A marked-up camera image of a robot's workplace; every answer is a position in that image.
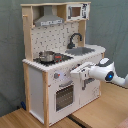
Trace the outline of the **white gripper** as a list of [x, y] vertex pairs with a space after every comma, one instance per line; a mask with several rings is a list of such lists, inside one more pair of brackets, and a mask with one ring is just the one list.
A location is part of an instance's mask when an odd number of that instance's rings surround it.
[[70, 72], [72, 78], [85, 80], [89, 78], [89, 71], [94, 66], [92, 62], [85, 62]]

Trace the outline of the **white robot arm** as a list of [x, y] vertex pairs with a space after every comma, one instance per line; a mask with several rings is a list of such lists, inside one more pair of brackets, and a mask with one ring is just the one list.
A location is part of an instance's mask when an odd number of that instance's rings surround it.
[[121, 78], [116, 74], [114, 63], [108, 58], [103, 58], [98, 64], [93, 62], [85, 62], [70, 72], [72, 78], [86, 80], [94, 78], [96, 80], [105, 81], [116, 84], [120, 87], [128, 89], [128, 75]]

